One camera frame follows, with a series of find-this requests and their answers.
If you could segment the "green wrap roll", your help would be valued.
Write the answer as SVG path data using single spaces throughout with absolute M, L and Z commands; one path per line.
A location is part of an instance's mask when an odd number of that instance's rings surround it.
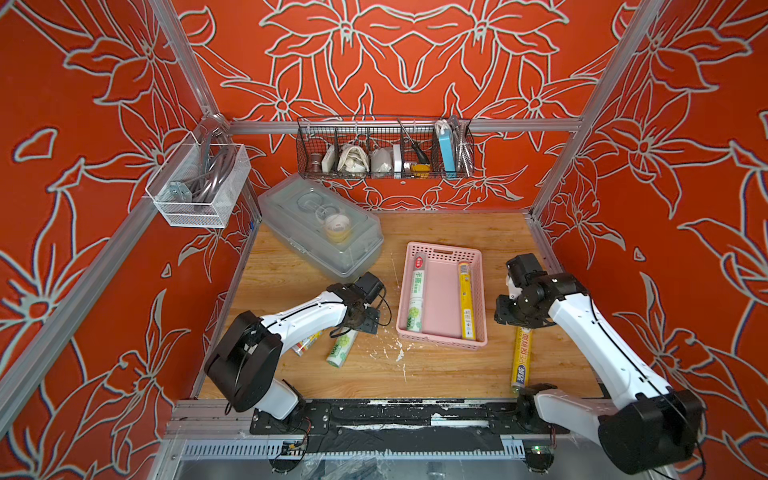
M 339 336 L 327 356 L 326 361 L 331 366 L 341 368 L 350 354 L 357 335 L 358 332 L 356 330 L 349 330 L 344 335 Z
M 423 255 L 415 257 L 412 272 L 409 306 L 406 328 L 411 332 L 421 332 L 423 327 L 423 304 L 425 292 L 426 260 Z

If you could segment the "yellow wrap roll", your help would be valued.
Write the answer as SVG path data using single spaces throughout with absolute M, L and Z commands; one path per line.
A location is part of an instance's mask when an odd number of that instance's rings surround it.
M 528 385 L 530 378 L 533 331 L 518 327 L 515 338 L 511 388 L 518 391 Z
M 298 355 L 305 354 L 315 343 L 323 336 L 323 332 L 319 331 L 313 335 L 306 337 L 292 347 L 292 350 Z
M 476 328 L 474 321 L 473 293 L 470 263 L 463 261 L 458 264 L 460 308 L 462 321 L 462 338 L 464 340 L 476 340 Z

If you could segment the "pink plastic basket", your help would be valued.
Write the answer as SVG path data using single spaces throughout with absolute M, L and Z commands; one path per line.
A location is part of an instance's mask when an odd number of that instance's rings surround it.
M 421 332 L 406 328 L 413 263 L 423 255 L 426 264 Z M 458 264 L 471 268 L 476 340 L 462 338 Z M 407 245 L 396 323 L 398 335 L 409 341 L 476 351 L 488 343 L 482 253 L 477 249 L 412 241 Z

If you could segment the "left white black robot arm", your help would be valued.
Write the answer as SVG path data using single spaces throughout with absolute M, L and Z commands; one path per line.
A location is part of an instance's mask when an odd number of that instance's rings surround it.
M 315 334 L 332 338 L 374 335 L 382 325 L 380 307 L 386 287 L 370 272 L 348 284 L 335 283 L 318 296 L 283 312 L 263 317 L 251 311 L 236 316 L 204 365 L 204 372 L 238 413 L 255 409 L 276 420 L 296 414 L 298 391 L 276 378 L 281 357 Z

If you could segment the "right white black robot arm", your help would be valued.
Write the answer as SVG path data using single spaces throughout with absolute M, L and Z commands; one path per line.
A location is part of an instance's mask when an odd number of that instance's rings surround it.
M 508 294 L 494 319 L 530 330 L 560 327 L 608 392 L 608 400 L 567 394 L 552 384 L 518 389 L 515 417 L 529 431 L 561 426 L 599 445 L 625 474 L 692 458 L 703 403 L 674 389 L 649 367 L 602 316 L 589 291 L 569 273 L 548 273 L 533 254 L 507 261 Z

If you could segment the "clear plastic storage box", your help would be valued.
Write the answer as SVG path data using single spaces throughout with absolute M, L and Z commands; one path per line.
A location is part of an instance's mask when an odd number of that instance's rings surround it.
M 363 275 L 381 254 L 380 220 L 322 184 L 292 175 L 258 196 L 258 207 L 273 233 L 327 277 L 348 283 Z M 342 244 L 331 242 L 324 220 L 343 213 L 352 223 Z

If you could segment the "tape roll on box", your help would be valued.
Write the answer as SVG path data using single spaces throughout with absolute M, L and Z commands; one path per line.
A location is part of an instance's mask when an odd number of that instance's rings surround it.
M 344 243 L 351 234 L 352 229 L 350 218 L 343 213 L 329 215 L 324 220 L 323 226 L 328 239 L 336 244 Z

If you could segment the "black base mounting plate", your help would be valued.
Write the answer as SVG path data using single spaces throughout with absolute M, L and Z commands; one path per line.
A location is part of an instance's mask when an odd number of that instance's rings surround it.
M 525 423 L 512 399 L 315 399 L 301 403 L 284 420 L 255 411 L 254 435 L 327 434 L 335 429 L 385 430 L 431 427 L 475 429 L 497 435 L 557 435 L 563 427 Z

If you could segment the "clear wall bin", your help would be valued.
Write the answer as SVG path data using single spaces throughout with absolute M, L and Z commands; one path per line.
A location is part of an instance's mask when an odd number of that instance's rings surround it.
M 250 172 L 246 148 L 187 134 L 145 187 L 172 227 L 222 229 Z

